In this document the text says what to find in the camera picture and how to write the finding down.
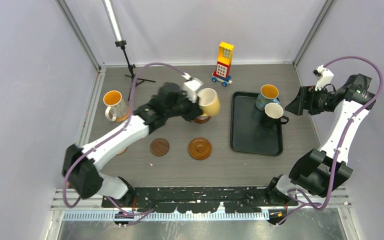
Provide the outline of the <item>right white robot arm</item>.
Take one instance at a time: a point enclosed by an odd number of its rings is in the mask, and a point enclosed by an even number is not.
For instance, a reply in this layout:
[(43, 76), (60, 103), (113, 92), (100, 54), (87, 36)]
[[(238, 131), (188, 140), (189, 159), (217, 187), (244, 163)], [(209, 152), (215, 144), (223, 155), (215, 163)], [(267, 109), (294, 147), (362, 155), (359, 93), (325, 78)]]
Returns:
[(286, 111), (297, 116), (304, 110), (312, 116), (332, 112), (333, 125), (320, 147), (301, 157), (289, 175), (272, 178), (265, 190), (265, 198), (271, 205), (288, 203), (296, 189), (325, 198), (329, 187), (335, 190), (353, 173), (347, 166), (349, 149), (358, 127), (374, 106), (370, 100), (375, 94), (369, 91), (372, 79), (361, 73), (353, 74), (339, 89), (328, 91), (333, 74), (319, 73), (318, 77), (316, 85), (300, 87)]

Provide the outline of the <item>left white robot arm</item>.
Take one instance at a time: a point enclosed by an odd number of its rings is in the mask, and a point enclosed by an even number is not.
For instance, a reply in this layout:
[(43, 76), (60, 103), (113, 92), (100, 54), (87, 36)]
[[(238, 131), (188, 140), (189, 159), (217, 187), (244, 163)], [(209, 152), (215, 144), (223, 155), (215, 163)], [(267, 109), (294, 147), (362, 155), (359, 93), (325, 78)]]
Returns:
[(138, 107), (131, 118), (98, 140), (82, 147), (70, 145), (65, 152), (62, 175), (81, 199), (96, 194), (114, 198), (121, 207), (133, 202), (133, 193), (121, 177), (100, 173), (103, 166), (134, 142), (163, 127), (168, 119), (182, 117), (192, 121), (203, 111), (198, 91), (203, 83), (193, 78), (179, 86), (166, 82), (148, 103)]

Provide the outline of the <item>white patterned mug orange inside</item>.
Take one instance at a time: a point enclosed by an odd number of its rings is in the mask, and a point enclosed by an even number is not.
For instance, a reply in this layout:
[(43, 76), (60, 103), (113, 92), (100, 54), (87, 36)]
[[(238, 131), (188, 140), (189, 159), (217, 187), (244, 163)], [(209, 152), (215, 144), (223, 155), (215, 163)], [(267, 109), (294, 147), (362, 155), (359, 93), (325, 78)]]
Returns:
[(123, 95), (117, 90), (108, 91), (103, 96), (103, 103), (106, 106), (105, 113), (104, 113), (105, 117), (107, 120), (111, 122), (112, 122), (111, 120), (112, 114), (110, 113), (111, 108), (129, 107), (125, 102), (125, 100), (123, 99)]

